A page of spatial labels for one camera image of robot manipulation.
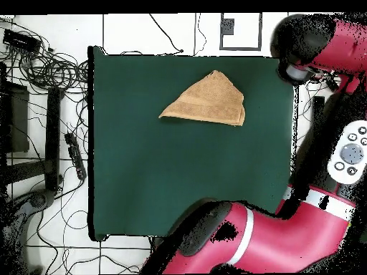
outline floor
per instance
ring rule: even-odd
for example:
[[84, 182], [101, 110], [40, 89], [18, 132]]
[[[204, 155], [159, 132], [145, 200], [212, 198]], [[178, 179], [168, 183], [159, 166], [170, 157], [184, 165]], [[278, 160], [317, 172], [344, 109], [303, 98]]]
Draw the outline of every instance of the floor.
[[[183, 49], [183, 54], [196, 56], [269, 56], [269, 41], [272, 30], [277, 22], [288, 14], [295, 13], [263, 13], [262, 27], [262, 51], [223, 51], [219, 50], [219, 22], [220, 13], [190, 13], [190, 14], [154, 14], [155, 20], [165, 29], [167, 35], [172, 38], [174, 47]], [[247, 18], [246, 14], [225, 14], [224, 18], [235, 18], [242, 22], [242, 34], [246, 34], [248, 29], [258, 28], [256, 18]], [[121, 52], [140, 51], [144, 54], [163, 54], [173, 53], [176, 50], [164, 33], [153, 23], [148, 14], [113, 14], [113, 15], [40, 15], [40, 16], [16, 16], [14, 22], [33, 32], [42, 35], [48, 40], [51, 48], [56, 53], [72, 55], [80, 64], [87, 59], [87, 47], [98, 45], [104, 47], [108, 54], [120, 54]], [[20, 32], [19, 26], [0, 22], [0, 36], [3, 28]], [[254, 44], [256, 33], [249, 33], [248, 41]], [[226, 41], [230, 47], [243, 47], [238, 45], [238, 40]], [[22, 78], [19, 70], [14, 69], [13, 82], [23, 83], [17, 78]], [[33, 88], [28, 85], [29, 91], [34, 93]], [[308, 87], [310, 97], [315, 93], [328, 96], [330, 91], [324, 89], [324, 85], [310, 85]], [[77, 124], [81, 105], [76, 108], [75, 102], [82, 99], [81, 89], [73, 89], [68, 94], [69, 98], [62, 101], [61, 111], [61, 132], [66, 133], [67, 128], [73, 128]], [[302, 136], [309, 128], [308, 100], [310, 99], [306, 87], [300, 88], [300, 115], [297, 129], [297, 145], [302, 141]], [[32, 139], [40, 157], [44, 157], [45, 131], [42, 125], [46, 120], [45, 109], [47, 97], [41, 95], [31, 95], [29, 106], [29, 137]], [[82, 113], [84, 124], [88, 126], [87, 112]], [[87, 167], [87, 127], [81, 125], [77, 131], [80, 138], [85, 138], [84, 147], [79, 140], [82, 156]], [[38, 159], [38, 155], [32, 148], [27, 153], [9, 154], [8, 165], [23, 163]], [[60, 141], [60, 173], [65, 176], [63, 193], [74, 189], [79, 184], [75, 169], [69, 160], [67, 145], [63, 140]], [[12, 197], [17, 197], [34, 188], [42, 187], [43, 177], [30, 178], [29, 180], [9, 185], [8, 192]], [[89, 239], [86, 227], [87, 218], [87, 180], [85, 184], [65, 195], [62, 199], [54, 202], [44, 212], [40, 235], [44, 240], [56, 247], [57, 258], [54, 260], [55, 248], [51, 248], [43, 243], [35, 233], [40, 221], [41, 214], [36, 214], [29, 225], [27, 251], [29, 261], [32, 265], [43, 265], [46, 272], [49, 265], [48, 274], [133, 274], [136, 273], [150, 253], [148, 237], [132, 236], [110, 236], [102, 243], [93, 242]]]

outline silver stripe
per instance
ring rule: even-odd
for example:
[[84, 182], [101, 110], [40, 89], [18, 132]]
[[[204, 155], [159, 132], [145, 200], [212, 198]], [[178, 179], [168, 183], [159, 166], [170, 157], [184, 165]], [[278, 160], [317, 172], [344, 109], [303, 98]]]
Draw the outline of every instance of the silver stripe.
[[[283, 199], [290, 198], [292, 188], [287, 187], [287, 190], [285, 191], [285, 194], [283, 195]], [[308, 196], [305, 199], [305, 203], [308, 203], [312, 206], [315, 206], [316, 208], [319, 208], [319, 203], [322, 201], [322, 199], [326, 195], [318, 192], [316, 190], [310, 189], [308, 192]], [[333, 214], [334, 216], [337, 216], [339, 218], [344, 219], [345, 221], [351, 221], [353, 213], [354, 213], [354, 207], [348, 205], [347, 203], [344, 203], [342, 201], [339, 201], [338, 199], [335, 199], [333, 197], [329, 196], [329, 202], [326, 206], [326, 212]]]
[[236, 264], [241, 257], [244, 255], [244, 252], [246, 251], [249, 241], [251, 239], [252, 231], [254, 230], [254, 214], [253, 212], [246, 208], [247, 211], [247, 222], [246, 227], [244, 228], [244, 235], [242, 237], [241, 243], [239, 244], [236, 253], [233, 255], [230, 261], [227, 263], [230, 265]]

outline folded towel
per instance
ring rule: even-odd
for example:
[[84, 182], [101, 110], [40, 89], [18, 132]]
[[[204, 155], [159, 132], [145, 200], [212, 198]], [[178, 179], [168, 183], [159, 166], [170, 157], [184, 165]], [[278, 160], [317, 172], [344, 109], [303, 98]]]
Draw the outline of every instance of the folded towel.
[[244, 95], [221, 72], [213, 71], [191, 85], [159, 115], [243, 125]]

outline dark green table surface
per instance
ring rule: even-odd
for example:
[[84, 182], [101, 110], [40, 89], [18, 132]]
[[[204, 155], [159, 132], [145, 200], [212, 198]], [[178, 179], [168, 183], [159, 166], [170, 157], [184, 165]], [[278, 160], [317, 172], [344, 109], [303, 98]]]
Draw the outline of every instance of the dark green table surface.
[[[293, 88], [263, 57], [108, 56], [94, 48], [95, 234], [164, 236], [203, 197], [274, 212], [290, 176]], [[213, 70], [244, 125], [158, 116]]]

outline round button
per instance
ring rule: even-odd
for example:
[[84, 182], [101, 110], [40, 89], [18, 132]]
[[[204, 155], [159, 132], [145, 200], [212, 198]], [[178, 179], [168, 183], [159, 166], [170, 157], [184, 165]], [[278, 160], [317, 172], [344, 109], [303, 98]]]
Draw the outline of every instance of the round button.
[[349, 175], [353, 176], [353, 175], [355, 175], [357, 173], [357, 169], [354, 168], [354, 167], [349, 167], [347, 169], [347, 172], [348, 172]]
[[344, 169], [344, 163], [336, 163], [335, 164], [336, 170], [343, 170]]
[[341, 159], [343, 159], [346, 163], [350, 165], [355, 165], [360, 163], [363, 159], [363, 150], [362, 147], [355, 143], [349, 143], [344, 145], [343, 149], [340, 152]]
[[350, 140], [350, 141], [355, 141], [356, 139], [357, 139], [357, 135], [356, 134], [349, 134], [348, 135], [348, 139]]
[[365, 134], [367, 133], [367, 128], [366, 128], [366, 127], [360, 127], [360, 128], [358, 129], [358, 131], [359, 131], [359, 133], [360, 133], [361, 135], [365, 135]]

